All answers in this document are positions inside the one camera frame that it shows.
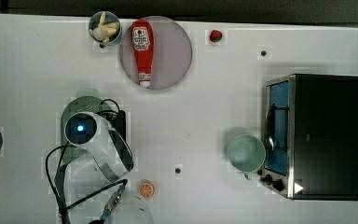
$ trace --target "green mug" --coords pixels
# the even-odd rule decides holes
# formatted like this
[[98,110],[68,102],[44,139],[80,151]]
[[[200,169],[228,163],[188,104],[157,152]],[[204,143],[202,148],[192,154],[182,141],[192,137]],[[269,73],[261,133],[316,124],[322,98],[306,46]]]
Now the green mug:
[[244,134],[230,142],[227,157],[247,179],[252,179],[252,173],[260,169],[266,159],[266,149],[256,137]]

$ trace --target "oven window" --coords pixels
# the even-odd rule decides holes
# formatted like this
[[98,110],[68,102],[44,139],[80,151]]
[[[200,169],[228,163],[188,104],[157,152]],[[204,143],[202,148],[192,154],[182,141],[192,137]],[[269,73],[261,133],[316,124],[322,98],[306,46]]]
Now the oven window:
[[273,149],[267,149],[265,167],[281,175],[288,173],[287,158],[287,121],[288,113],[285,108],[289,106],[289,83],[283,82],[269,87],[269,106],[278,108],[273,110],[275,115],[275,135],[273,136]]

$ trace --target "small bowl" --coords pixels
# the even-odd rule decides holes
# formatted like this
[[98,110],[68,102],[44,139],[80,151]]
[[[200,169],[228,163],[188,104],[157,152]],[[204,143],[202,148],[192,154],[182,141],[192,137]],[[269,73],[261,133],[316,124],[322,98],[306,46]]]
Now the small bowl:
[[[122,36],[121,23],[120,23],[120,20],[118,19],[118,17],[115,14],[113,14],[112,12],[109,12],[109,11],[105,11],[105,13],[106,13],[106,16],[105,16],[105,23],[104,24],[118,21],[118,24],[120,25],[120,29],[119,29],[118,33],[115,34],[114,36],[112,36],[110,38],[110,41],[107,42],[107,43],[103,43],[102,41],[96,40],[92,35],[89,35],[89,36],[91,36],[91,38],[93,40],[97,41],[100,44],[101,48],[104,48],[105,46],[115,45],[117,43],[120,43],[121,36]],[[89,30],[94,30],[95,28],[98,27],[98,23],[100,23],[100,18],[101,18],[102,15],[103,15],[103,11],[100,11],[100,12],[95,13],[91,17],[91,19],[89,20]]]

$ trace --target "round plate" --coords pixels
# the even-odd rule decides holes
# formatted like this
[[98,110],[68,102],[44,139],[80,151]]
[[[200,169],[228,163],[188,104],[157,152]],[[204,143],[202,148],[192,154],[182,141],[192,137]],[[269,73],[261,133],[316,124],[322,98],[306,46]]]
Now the round plate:
[[[168,18],[152,16],[142,20],[150,23],[155,43],[152,79],[148,89],[169,88],[185,76],[191,65],[190,39],[178,23]],[[139,85],[138,67],[133,55],[130,28],[121,41],[120,60],[127,76]]]

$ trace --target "white table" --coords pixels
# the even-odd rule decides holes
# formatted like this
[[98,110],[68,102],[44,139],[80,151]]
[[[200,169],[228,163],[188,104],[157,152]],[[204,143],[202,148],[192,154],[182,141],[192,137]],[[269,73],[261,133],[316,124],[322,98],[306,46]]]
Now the white table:
[[[191,68],[176,87],[149,91],[124,74],[118,47],[90,39],[88,19],[0,15],[0,223],[54,222],[44,159],[79,89],[97,89],[129,113],[136,165],[127,178],[131,188],[155,183],[148,205],[156,224],[358,223],[358,202],[285,200],[245,180],[224,154],[232,137],[260,136],[266,80],[358,75],[358,28],[180,22],[193,44]],[[207,41],[214,28],[225,33],[219,46]]]

